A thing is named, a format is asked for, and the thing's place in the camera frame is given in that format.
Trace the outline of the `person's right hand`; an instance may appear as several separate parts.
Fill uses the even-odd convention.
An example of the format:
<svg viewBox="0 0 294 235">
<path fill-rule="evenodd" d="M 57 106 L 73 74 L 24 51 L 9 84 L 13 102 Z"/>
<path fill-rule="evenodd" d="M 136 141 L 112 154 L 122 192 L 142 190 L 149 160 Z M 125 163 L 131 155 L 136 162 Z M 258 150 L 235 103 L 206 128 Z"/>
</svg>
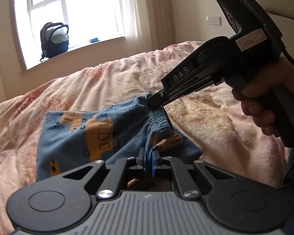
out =
<svg viewBox="0 0 294 235">
<path fill-rule="evenodd" d="M 253 123 L 267 136 L 276 130 L 274 122 L 279 113 L 273 107 L 278 103 L 273 96 L 281 85 L 290 94 L 294 110 L 294 66 L 285 57 L 262 70 L 243 89 L 232 89 L 232 95 L 240 102 L 242 112 L 252 117 Z"/>
</svg>

